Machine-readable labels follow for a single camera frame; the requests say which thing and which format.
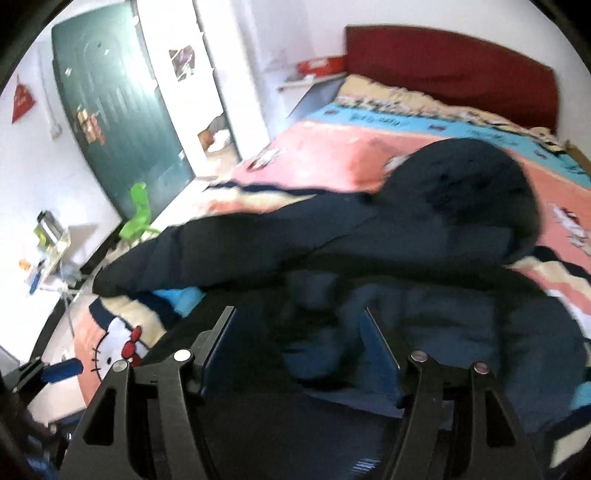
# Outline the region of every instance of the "shelf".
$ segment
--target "shelf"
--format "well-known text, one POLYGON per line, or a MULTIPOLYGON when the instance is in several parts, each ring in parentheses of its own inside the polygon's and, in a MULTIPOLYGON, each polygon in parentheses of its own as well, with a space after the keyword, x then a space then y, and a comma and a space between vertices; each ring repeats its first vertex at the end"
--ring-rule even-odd
POLYGON ((310 80, 302 79, 295 80, 293 82, 284 82, 279 85, 279 87, 277 87, 277 91, 283 97, 285 108, 288 111, 287 116, 291 115, 293 110, 295 110, 295 108, 301 102, 302 98, 305 97, 306 93, 308 93, 314 85, 331 82, 332 80, 339 80, 345 78, 346 76, 347 73, 342 72, 336 73, 334 75, 326 75, 324 77, 314 77, 310 80))

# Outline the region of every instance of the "bed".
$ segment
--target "bed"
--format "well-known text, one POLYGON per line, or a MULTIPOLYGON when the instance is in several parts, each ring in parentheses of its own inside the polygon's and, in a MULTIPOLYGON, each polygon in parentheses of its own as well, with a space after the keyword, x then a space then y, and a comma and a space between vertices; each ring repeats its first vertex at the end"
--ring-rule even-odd
MULTIPOLYGON (((210 186, 200 197, 199 214, 265 213, 325 190, 375 193, 426 145, 445 138, 485 140, 518 161, 543 222, 533 254, 507 267, 559 298, 590 337, 591 180, 554 137, 553 71, 501 46, 428 28, 347 27, 346 45, 349 76, 337 98, 280 133, 229 181, 210 186)), ((110 305, 113 318, 125 316, 124 307, 110 305)), ((144 315, 151 316, 144 333, 149 349, 165 328, 152 310, 144 315)), ((104 335, 89 312, 75 339, 83 362, 90 365, 86 357, 94 356, 104 335)), ((122 327, 120 342, 128 335, 122 327)), ((98 386, 96 373, 87 369, 80 384, 89 400, 98 386)), ((570 466, 589 438, 590 385, 578 390, 572 418, 543 440, 552 453, 552 475, 570 466)))

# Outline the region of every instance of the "black jacket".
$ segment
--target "black jacket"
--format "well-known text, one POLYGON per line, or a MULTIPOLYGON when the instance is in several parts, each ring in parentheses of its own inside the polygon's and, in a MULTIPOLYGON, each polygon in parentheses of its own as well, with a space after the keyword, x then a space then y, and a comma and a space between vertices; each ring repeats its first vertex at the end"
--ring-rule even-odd
POLYGON ((152 358, 190 346, 219 315, 203 320, 216 301, 257 310, 261 342, 292 379, 389 414, 396 372, 364 336, 370 307, 442 364, 487 362, 536 432, 568 415, 586 361, 561 303, 504 266, 530 253, 539 232, 534 195, 510 156, 446 140, 411 155, 373 196, 325 192, 264 215, 168 228, 99 272, 94 291, 208 291, 152 358))

